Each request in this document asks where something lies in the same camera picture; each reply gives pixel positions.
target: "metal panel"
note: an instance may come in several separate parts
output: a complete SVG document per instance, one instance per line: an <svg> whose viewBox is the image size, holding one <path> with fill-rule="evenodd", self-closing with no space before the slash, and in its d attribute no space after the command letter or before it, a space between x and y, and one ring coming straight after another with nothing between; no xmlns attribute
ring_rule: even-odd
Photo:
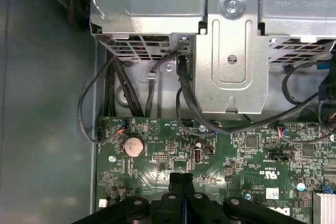
<svg viewBox="0 0 336 224"><path fill-rule="evenodd" d="M260 114L268 94L268 38L258 36L258 0L207 3L207 34L196 36L193 64L202 111Z"/></svg>
<svg viewBox="0 0 336 224"><path fill-rule="evenodd" d="M91 20L103 33L195 33L206 10L205 0L93 2L98 9L92 8ZM267 35L335 36L333 0L259 0L258 7Z"/></svg>
<svg viewBox="0 0 336 224"><path fill-rule="evenodd" d="M97 64L95 41L69 29L55 0L0 4L0 223L71 223L91 207L92 145L77 104ZM90 92L84 104L89 128L97 98Z"/></svg>

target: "integrated circuit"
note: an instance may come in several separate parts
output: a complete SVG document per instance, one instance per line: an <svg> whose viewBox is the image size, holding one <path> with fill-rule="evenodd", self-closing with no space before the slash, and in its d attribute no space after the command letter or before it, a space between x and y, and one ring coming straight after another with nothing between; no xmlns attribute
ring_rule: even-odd
<svg viewBox="0 0 336 224"><path fill-rule="evenodd" d="M258 138L256 136L247 136L245 138L245 145L247 148L257 148Z"/></svg>
<svg viewBox="0 0 336 224"><path fill-rule="evenodd" d="M303 157L314 157L314 145L313 144L303 144L302 146L302 156Z"/></svg>

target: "chip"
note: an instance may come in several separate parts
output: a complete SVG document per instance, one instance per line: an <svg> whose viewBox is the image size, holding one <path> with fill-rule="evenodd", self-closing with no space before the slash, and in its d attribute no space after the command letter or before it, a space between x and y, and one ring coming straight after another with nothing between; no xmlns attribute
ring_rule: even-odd
<svg viewBox="0 0 336 224"><path fill-rule="evenodd" d="M302 156L303 157L314 157L314 145L304 144L302 146Z"/></svg>
<svg viewBox="0 0 336 224"><path fill-rule="evenodd" d="M298 200L294 200L293 207L294 208L299 208L299 201Z"/></svg>
<svg viewBox="0 0 336 224"><path fill-rule="evenodd" d="M228 184L233 182L233 179L232 179L231 176L226 176L226 177L224 177L224 180L225 180L225 182L228 183Z"/></svg>
<svg viewBox="0 0 336 224"><path fill-rule="evenodd" d="M257 148L258 139L256 136L247 136L246 137L246 147L247 148Z"/></svg>
<svg viewBox="0 0 336 224"><path fill-rule="evenodd" d="M299 191L298 192L298 197L300 199L306 198L307 197L307 192L306 191Z"/></svg>

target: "label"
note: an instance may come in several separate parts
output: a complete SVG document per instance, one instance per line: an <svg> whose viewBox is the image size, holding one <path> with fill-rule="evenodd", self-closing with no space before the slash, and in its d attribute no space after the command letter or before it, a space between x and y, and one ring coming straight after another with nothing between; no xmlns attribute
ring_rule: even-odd
<svg viewBox="0 0 336 224"><path fill-rule="evenodd" d="M279 188L266 188L266 199L279 199Z"/></svg>
<svg viewBox="0 0 336 224"><path fill-rule="evenodd" d="M277 207L277 208L275 208L275 207L269 207L269 209L272 209L272 210L274 210L274 211L276 211L276 212L279 212L279 213L281 213L281 214L283 214L283 215L290 216L290 209L289 209L289 207L285 207L285 208L280 208L280 207Z"/></svg>
<svg viewBox="0 0 336 224"><path fill-rule="evenodd" d="M99 199L98 207L107 207L107 199Z"/></svg>

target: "motherboard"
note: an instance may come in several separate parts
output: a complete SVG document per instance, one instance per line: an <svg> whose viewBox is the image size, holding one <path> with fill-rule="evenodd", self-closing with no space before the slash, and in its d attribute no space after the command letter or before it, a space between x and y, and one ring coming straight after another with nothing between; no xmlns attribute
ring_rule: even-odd
<svg viewBox="0 0 336 224"><path fill-rule="evenodd" d="M207 131L194 121L184 125ZM192 173L195 190L219 203L238 196L311 224L313 193L336 189L333 138L304 143L326 134L318 124L285 122L197 137L180 129L176 120L99 119L100 138L114 132L118 133L113 140L98 146L97 210L131 196L150 199L167 191L169 174L178 172ZM289 144L279 134L302 144Z"/></svg>

